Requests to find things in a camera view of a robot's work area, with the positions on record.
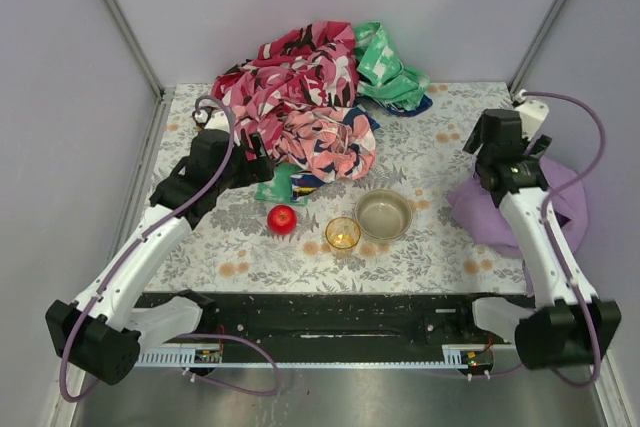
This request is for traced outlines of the lilac purple cloth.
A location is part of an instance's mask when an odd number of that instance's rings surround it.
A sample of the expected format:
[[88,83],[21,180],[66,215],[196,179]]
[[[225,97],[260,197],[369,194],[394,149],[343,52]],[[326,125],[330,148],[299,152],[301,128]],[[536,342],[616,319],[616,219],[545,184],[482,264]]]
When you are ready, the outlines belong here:
[[[506,257],[524,260],[513,230],[477,177],[458,185],[446,198],[452,217],[476,243],[486,244]],[[551,205],[567,244],[575,253],[589,223],[583,183],[579,181],[561,192]]]

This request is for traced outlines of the pink camouflage cloth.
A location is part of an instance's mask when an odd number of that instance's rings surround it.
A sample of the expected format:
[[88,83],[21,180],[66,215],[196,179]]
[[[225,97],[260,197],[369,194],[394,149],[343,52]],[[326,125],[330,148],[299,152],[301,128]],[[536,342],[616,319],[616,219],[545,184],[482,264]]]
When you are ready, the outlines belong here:
[[350,23],[311,23],[263,44],[256,58],[217,77],[211,94],[233,110],[238,132],[259,133],[272,154],[292,113],[353,105],[354,49]]

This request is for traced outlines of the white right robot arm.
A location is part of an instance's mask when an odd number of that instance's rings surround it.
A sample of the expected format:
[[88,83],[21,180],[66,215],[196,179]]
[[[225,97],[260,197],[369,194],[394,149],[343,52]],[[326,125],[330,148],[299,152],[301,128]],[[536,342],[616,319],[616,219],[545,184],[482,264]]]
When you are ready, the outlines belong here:
[[463,149],[475,174],[515,234],[533,287],[535,307],[497,296],[472,305],[477,328],[513,344],[529,370],[589,366],[597,378],[621,322],[613,300],[599,298],[564,237],[552,201],[569,188],[551,188],[540,160],[551,143],[538,130],[550,93],[522,90],[508,108],[486,109]]

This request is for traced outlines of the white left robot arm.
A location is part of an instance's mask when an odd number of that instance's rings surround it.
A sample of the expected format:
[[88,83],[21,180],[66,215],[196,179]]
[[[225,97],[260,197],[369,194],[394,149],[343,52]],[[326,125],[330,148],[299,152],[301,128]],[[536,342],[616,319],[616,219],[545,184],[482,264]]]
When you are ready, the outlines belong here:
[[115,385],[140,354],[181,335],[216,329],[216,304],[192,290],[152,308],[136,304],[171,251],[188,237],[229,189],[272,179],[273,167],[255,134],[236,136],[228,109],[210,114],[149,199],[139,226],[96,280],[69,303],[55,301],[45,314],[56,354],[59,383],[69,365]]

